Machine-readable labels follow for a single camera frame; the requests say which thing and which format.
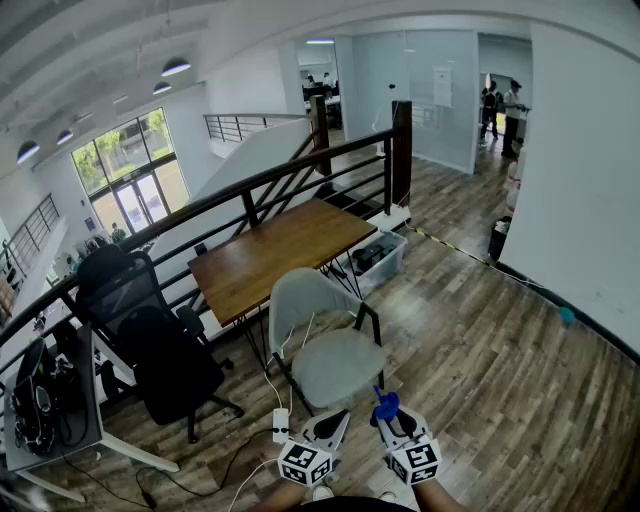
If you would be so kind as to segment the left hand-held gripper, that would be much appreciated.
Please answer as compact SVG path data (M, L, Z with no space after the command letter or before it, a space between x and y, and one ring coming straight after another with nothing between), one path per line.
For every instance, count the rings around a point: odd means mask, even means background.
M312 417L302 435L288 440L277 458L280 476L302 486L315 486L336 468L350 421L347 409Z

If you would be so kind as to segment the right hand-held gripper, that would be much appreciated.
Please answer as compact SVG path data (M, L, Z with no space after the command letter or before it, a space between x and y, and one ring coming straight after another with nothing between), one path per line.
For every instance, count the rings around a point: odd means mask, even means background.
M408 408L399 408L399 424L409 438L419 438L431 433L425 418ZM377 427L389 453L390 469L406 485L416 485L434 479L441 465L441 451L436 439L423 436L417 442L400 447L400 433L392 422L378 422Z

